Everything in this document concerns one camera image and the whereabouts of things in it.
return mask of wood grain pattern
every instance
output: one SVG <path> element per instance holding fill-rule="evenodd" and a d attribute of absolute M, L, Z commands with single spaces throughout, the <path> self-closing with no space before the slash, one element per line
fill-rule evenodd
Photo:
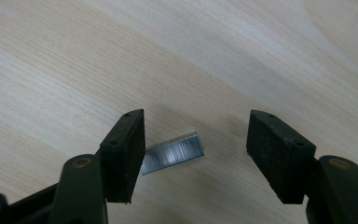
<path fill-rule="evenodd" d="M 111 223 L 306 223 L 246 155 L 251 109 L 358 163 L 358 0 L 0 1 L 0 192 L 58 181 L 125 112 L 205 157 L 140 176 Z"/>

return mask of light wood surface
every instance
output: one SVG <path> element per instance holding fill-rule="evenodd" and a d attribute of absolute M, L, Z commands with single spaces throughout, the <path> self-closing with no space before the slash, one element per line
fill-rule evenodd
<path fill-rule="evenodd" d="M 145 110 L 148 146 L 201 159 L 139 176 L 110 223 L 307 223 L 246 154 L 251 109 L 358 163 L 358 0 L 0 1 L 0 192 L 10 203 Z"/>

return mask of metal strip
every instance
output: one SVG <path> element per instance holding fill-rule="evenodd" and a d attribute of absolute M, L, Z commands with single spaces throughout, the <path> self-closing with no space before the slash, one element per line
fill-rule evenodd
<path fill-rule="evenodd" d="M 149 147 L 145 153 L 141 172 L 142 175 L 147 175 L 203 155 L 199 135 L 189 133 Z"/>

